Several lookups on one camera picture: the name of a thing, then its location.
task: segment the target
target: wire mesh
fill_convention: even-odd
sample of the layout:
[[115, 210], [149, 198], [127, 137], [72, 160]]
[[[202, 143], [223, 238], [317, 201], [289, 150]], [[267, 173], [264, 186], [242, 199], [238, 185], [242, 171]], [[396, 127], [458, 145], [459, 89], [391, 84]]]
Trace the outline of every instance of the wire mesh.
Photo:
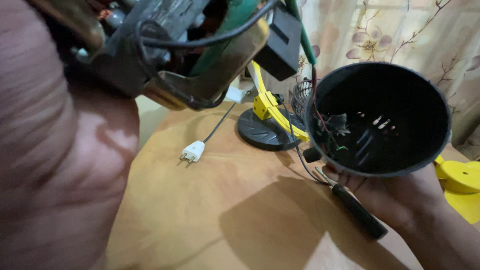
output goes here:
[[312, 91], [312, 81], [306, 80], [293, 87], [292, 110], [297, 118], [303, 123], [305, 103]]

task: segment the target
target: black cable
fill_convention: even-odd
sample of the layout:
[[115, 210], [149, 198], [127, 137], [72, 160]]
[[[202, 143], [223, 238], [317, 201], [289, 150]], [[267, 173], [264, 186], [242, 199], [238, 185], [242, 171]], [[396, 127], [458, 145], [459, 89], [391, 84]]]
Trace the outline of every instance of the black cable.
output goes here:
[[137, 38], [141, 39], [142, 44], [147, 47], [151, 48], [176, 48], [176, 49], [188, 49], [188, 48], [198, 48], [198, 47], [206, 47], [210, 45], [214, 45], [217, 43], [221, 43], [226, 40], [230, 40], [234, 37], [237, 37], [247, 31], [250, 27], [252, 27], [258, 20], [260, 20], [267, 12], [269, 12], [272, 8], [275, 7], [276, 3], [279, 0], [269, 0], [257, 13], [255, 13], [247, 22], [245, 22], [242, 26], [235, 28], [231, 31], [226, 33], [222, 33], [216, 36], [202, 38], [199, 40], [192, 40], [192, 41], [175, 41], [175, 40], [161, 40], [154, 37], [141, 37], [141, 30], [144, 24], [152, 23], [152, 21], [140, 21], [137, 26]]
[[325, 182], [325, 181], [322, 181], [322, 180], [316, 178], [315, 175], [313, 175], [313, 174], [308, 170], [307, 165], [305, 165], [305, 162], [303, 162], [303, 158], [301, 157], [299, 146], [297, 145], [297, 138], [296, 138], [295, 135], [293, 134], [293, 125], [292, 125], [292, 118], [290, 117], [290, 112], [287, 110], [287, 107], [285, 106], [285, 103], [284, 103], [284, 102], [282, 102], [282, 105], [283, 105], [283, 108], [285, 108], [285, 111], [287, 112], [288, 122], [290, 123], [290, 133], [291, 133], [291, 135], [292, 135], [292, 140], [293, 140], [293, 143], [295, 144], [295, 148], [297, 149], [297, 154], [299, 155], [299, 158], [300, 158], [300, 161], [301, 161], [303, 167], [304, 167], [305, 170], [308, 172], [308, 174], [309, 174], [313, 179], [315, 179], [318, 183], [324, 184], [324, 185], [330, 185], [329, 183], [327, 183], [327, 182]]
[[216, 129], [220, 126], [220, 124], [223, 122], [225, 117], [227, 117], [228, 113], [230, 113], [230, 111], [233, 109], [233, 106], [235, 106], [235, 104], [236, 103], [234, 102], [232, 107], [230, 107], [230, 109], [227, 111], [227, 113], [225, 113], [225, 115], [222, 117], [222, 120], [220, 120], [220, 122], [218, 122], [218, 124], [216, 124], [216, 127], [213, 129], [212, 133], [210, 133], [210, 135], [204, 140], [204, 143], [206, 143], [208, 141], [208, 139], [210, 139], [210, 137], [213, 135], [213, 133], [215, 133]]

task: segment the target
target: red wire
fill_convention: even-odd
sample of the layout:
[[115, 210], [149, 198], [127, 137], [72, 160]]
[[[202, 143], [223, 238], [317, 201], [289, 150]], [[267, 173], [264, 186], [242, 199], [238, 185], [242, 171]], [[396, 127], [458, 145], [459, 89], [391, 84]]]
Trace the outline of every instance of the red wire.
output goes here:
[[316, 95], [316, 90], [317, 90], [317, 71], [315, 69], [315, 66], [312, 66], [312, 92], [313, 92], [313, 107], [315, 108], [315, 111], [317, 112], [317, 115], [318, 117], [320, 117], [320, 121], [322, 121], [322, 125], [324, 126], [324, 129], [330, 133], [330, 131], [328, 130], [326, 124], [325, 124], [325, 121], [324, 121], [324, 118], [322, 117], [322, 115], [318, 112], [318, 109], [317, 109], [317, 106], [315, 104], [315, 99], [317, 98], [317, 95]]

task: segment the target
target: flower pattern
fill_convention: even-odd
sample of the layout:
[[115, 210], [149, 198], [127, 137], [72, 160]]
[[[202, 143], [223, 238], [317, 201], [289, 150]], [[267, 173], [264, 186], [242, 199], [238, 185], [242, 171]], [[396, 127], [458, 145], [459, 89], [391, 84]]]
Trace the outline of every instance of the flower pattern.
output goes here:
[[360, 59], [360, 62], [375, 61], [375, 53], [385, 51], [392, 43], [392, 37], [382, 35], [380, 28], [375, 26], [370, 33], [365, 30], [353, 34], [352, 42], [357, 48], [347, 52], [348, 59]]

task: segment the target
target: screwdriver handle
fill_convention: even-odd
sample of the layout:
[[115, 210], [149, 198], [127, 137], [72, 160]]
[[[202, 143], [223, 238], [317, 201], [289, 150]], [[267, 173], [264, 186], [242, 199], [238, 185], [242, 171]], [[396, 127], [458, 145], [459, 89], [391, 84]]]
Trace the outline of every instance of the screwdriver handle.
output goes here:
[[375, 240], [381, 239], [388, 233], [388, 230], [372, 214], [363, 208], [360, 202], [348, 193], [344, 187], [336, 184], [332, 188], [332, 192], [335, 196], [340, 198], [343, 205]]

